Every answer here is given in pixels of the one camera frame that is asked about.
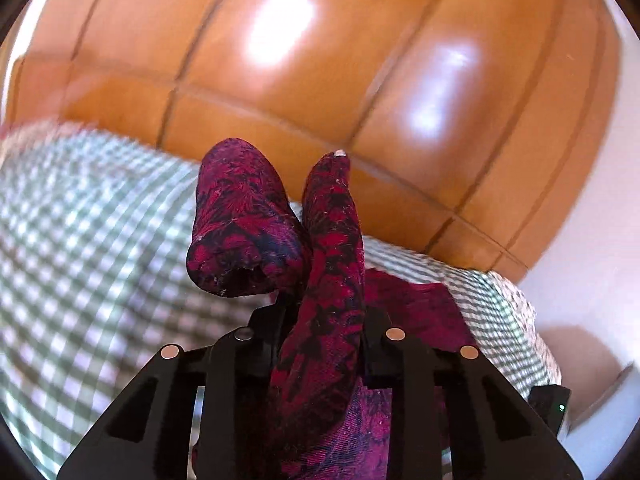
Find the maroon floral patterned garment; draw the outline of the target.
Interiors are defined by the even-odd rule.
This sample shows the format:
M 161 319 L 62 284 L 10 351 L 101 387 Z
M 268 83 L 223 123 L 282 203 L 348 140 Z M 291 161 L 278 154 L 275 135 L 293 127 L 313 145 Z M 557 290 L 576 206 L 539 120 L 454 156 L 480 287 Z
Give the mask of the maroon floral patterned garment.
M 366 266 L 349 171 L 346 155 L 322 156 L 300 214 L 269 160 L 241 139 L 216 144 L 198 174 L 191 280 L 217 296 L 293 300 L 267 412 L 269 445 L 288 479 L 386 475 L 392 394 L 365 387 L 357 372 L 367 308 L 435 349 L 474 340 L 446 286 Z

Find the green white checked bedsheet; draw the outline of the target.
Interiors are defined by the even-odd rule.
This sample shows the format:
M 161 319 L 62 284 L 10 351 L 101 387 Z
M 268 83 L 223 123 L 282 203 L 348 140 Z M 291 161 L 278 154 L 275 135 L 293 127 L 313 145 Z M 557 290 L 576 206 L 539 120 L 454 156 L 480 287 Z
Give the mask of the green white checked bedsheet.
M 198 165 L 73 122 L 1 141 L 1 414 L 44 478 L 168 340 L 194 348 L 260 298 L 186 274 Z

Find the glossy wooden wardrobe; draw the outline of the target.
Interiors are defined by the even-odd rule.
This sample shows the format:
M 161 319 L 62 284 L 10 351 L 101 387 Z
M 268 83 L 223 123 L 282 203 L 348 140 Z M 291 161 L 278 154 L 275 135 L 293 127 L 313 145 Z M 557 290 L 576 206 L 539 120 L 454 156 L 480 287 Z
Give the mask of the glossy wooden wardrobe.
M 519 281 L 586 183 L 619 68 L 603 0 L 44 0 L 3 107 L 187 159 L 239 136 L 293 198 L 344 148 L 364 232 Z

